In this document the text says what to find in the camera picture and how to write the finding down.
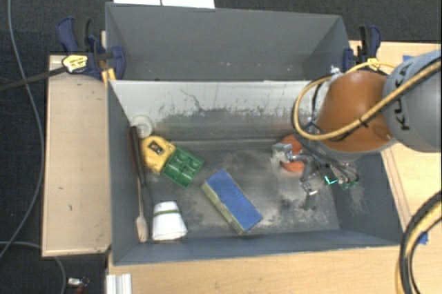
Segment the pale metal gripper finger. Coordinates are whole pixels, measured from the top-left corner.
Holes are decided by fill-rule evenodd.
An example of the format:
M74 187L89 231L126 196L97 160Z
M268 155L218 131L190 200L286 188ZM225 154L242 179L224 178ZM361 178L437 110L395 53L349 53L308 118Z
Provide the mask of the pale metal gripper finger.
M302 179L300 185L305 192L305 200L302 204L302 208L305 210L315 209L318 201L318 196L322 188L321 182L315 179Z
M305 154L303 149L293 151L291 144L277 143L271 147L271 163L274 166L293 163L306 165L312 161L313 157Z

